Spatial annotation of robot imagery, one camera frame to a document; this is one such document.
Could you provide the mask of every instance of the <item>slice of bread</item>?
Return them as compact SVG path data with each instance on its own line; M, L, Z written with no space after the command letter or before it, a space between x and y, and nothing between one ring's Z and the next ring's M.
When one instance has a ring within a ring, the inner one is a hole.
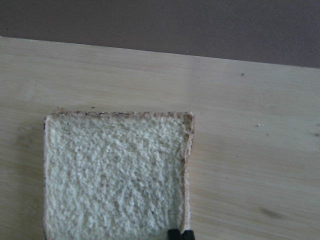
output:
M52 113L44 132L47 240L165 240L190 228L191 112Z

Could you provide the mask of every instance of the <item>white bread slice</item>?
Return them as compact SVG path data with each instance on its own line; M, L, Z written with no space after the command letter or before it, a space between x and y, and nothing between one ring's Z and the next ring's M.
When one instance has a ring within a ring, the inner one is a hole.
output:
M191 112L52 113L44 131L47 240L165 240L190 228Z

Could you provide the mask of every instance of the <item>bread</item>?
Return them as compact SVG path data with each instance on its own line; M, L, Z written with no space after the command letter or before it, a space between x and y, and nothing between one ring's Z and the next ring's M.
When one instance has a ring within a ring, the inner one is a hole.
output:
M191 112L47 116L47 240L165 240L190 228Z

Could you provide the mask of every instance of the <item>bread crust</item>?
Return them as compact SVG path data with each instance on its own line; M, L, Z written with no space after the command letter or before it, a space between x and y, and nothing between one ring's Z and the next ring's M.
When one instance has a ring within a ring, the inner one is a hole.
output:
M123 117L130 118L133 116L137 117L173 117L173 118L183 118L183 122L185 125L188 125L187 132L188 136L185 138L186 148L184 151L184 158L182 159L183 163L183 172L182 172L182 194L184 196L184 205L183 205L183 219L182 226L180 226L180 231L184 232L185 230L191 229L191 211L190 211L190 193L189 193L189 174L188 174L188 158L192 151L193 138L195 133L195 115L192 112L156 112L156 111L145 111L145 112L84 112L84 111L65 111L65 112L54 112L50 113L45 119L43 123L44 129L44 142L47 141L48 135L48 118L49 116L65 116L65 115L73 115L73 116L91 116L91 117L101 117L101 116L110 116L110 117ZM44 177L44 185L43 192L44 198L46 198L46 160L47 160L47 149L46 144L44 144L44 158L43 158L43 177ZM44 210L47 209L46 199L44 199ZM48 238L46 230L46 211L43 214L43 226L44 226L44 239L52 240Z

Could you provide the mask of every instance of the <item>wood grain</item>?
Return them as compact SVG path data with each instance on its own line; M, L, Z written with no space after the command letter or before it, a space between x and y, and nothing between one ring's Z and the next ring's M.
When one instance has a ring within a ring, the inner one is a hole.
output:
M320 69L0 38L2 239L43 239L43 119L76 110L195 113L197 240L320 237Z

